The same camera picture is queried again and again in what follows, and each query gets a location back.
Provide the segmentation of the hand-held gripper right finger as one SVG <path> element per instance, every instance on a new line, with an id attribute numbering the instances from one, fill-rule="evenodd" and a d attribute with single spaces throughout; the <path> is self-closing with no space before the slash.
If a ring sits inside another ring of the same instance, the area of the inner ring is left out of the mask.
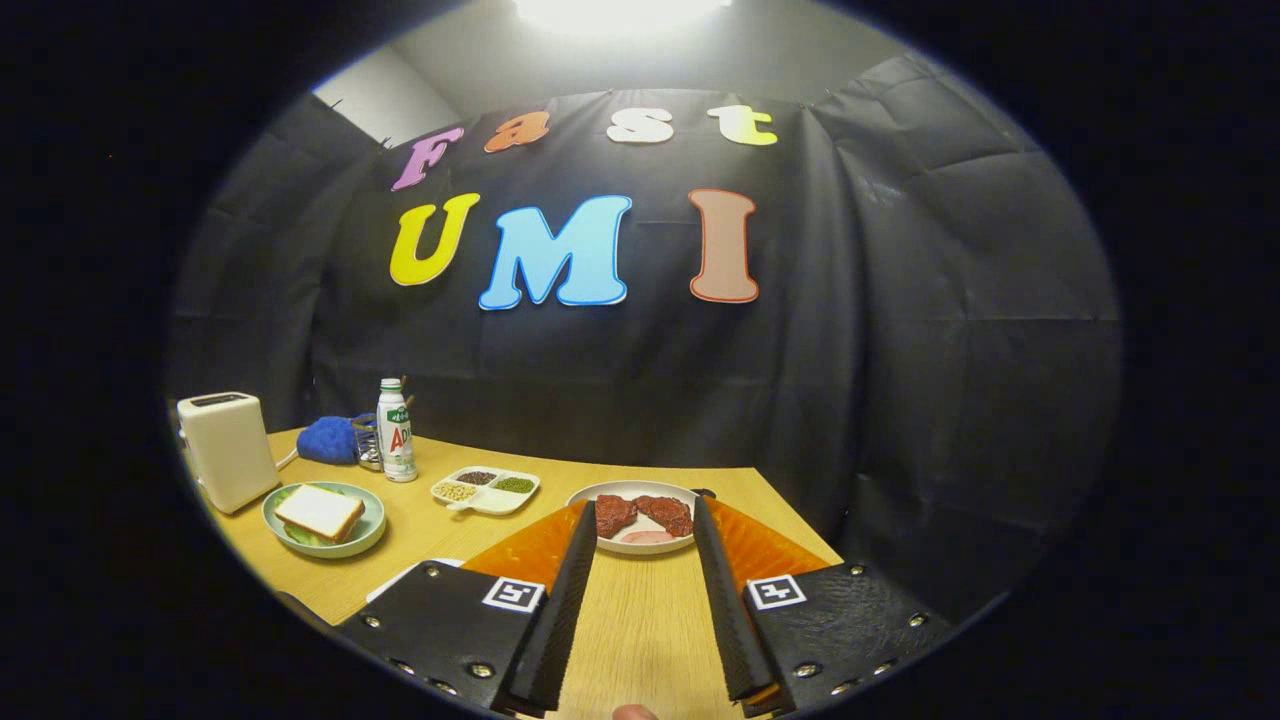
<path id="1" fill-rule="evenodd" d="M 696 497 L 692 536 L 731 702 L 746 719 L 827 719 L 937 650 L 952 623 L 867 560 L 831 562 Z"/>

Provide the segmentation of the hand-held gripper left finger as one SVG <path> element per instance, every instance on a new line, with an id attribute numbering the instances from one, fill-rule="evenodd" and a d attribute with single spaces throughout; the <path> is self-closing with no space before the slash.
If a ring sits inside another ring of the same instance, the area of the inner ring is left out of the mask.
<path id="1" fill-rule="evenodd" d="M 596 550 L 579 501 L 460 568 L 421 561 L 335 626 L 352 648 L 481 717 L 559 706 Z"/>

